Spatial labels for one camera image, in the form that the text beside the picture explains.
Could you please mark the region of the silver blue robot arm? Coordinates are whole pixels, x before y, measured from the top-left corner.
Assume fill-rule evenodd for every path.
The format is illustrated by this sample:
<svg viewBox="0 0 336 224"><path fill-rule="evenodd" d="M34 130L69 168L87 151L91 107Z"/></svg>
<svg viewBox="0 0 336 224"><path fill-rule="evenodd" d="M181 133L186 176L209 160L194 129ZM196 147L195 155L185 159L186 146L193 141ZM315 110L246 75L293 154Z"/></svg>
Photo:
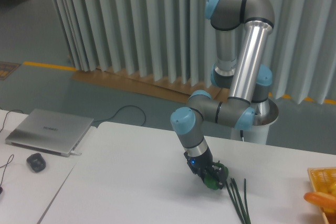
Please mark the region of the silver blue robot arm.
<svg viewBox="0 0 336 224"><path fill-rule="evenodd" d="M187 165L210 189L222 189L228 169L215 162L201 126L205 121L244 132L261 117L259 104L268 100L272 73L261 63L268 36L275 24L275 13L269 0L206 0L205 17L218 32L244 26L245 35L238 55L219 56L211 72L212 84L228 88L226 102L214 101L204 90L192 93L185 107L172 113L170 122L185 152Z"/></svg>

